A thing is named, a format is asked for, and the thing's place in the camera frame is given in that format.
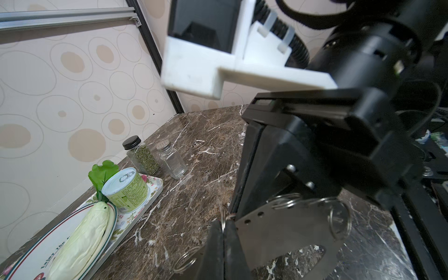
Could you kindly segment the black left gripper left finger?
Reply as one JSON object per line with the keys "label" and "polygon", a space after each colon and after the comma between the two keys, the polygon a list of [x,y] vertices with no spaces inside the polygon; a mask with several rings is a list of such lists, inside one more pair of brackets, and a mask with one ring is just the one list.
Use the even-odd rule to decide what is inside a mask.
{"label": "black left gripper left finger", "polygon": [[224,234],[221,222],[213,221],[207,237],[197,280],[224,279]]}

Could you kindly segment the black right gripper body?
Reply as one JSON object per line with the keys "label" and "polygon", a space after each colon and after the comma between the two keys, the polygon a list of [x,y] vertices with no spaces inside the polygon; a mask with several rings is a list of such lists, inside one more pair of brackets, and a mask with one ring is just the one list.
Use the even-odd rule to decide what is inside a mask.
{"label": "black right gripper body", "polygon": [[376,88],[259,93],[243,119],[290,132],[307,125],[341,189],[385,210],[404,192],[400,180],[423,171],[389,97]]}

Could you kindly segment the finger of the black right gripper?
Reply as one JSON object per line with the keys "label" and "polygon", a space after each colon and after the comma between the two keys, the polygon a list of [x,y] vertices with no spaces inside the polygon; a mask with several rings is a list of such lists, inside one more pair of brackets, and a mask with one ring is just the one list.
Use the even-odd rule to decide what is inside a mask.
{"label": "finger of the black right gripper", "polygon": [[238,212],[263,129],[264,126],[255,121],[251,121],[247,126],[236,186],[229,206],[229,212],[231,214],[236,214]]}
{"label": "finger of the black right gripper", "polygon": [[263,126],[236,219],[282,194],[299,193],[304,199],[339,195],[341,185],[330,177],[330,165],[307,125],[298,124],[292,132]]}

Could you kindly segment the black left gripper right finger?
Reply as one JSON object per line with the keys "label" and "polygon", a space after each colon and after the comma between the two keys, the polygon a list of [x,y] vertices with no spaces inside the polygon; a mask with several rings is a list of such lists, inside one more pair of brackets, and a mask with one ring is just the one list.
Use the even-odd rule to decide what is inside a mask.
{"label": "black left gripper right finger", "polygon": [[224,230],[224,279],[253,279],[233,220],[226,221]]}

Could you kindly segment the metal keyring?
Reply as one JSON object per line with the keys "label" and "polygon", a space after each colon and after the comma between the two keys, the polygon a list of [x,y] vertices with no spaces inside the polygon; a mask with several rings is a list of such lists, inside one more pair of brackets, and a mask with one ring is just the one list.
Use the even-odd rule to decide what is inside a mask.
{"label": "metal keyring", "polygon": [[330,233],[335,240],[344,240],[350,235],[352,230],[351,210],[346,203],[337,198],[330,199],[329,204],[328,222]]}
{"label": "metal keyring", "polygon": [[300,200],[302,200],[302,195],[296,192],[289,194],[282,194],[278,196],[271,197],[267,200],[267,204],[271,205],[273,210],[283,210],[292,208]]}

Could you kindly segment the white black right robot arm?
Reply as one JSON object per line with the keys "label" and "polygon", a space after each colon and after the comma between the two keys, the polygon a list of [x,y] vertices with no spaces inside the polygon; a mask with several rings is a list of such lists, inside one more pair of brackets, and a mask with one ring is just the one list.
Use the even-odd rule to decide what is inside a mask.
{"label": "white black right robot arm", "polygon": [[335,29],[308,68],[335,89],[259,93],[247,130],[231,212],[297,192],[335,197],[342,188],[389,210],[423,172],[411,139],[441,99],[438,84],[406,81],[448,21],[446,1],[356,1],[323,19],[278,6],[314,29]]}

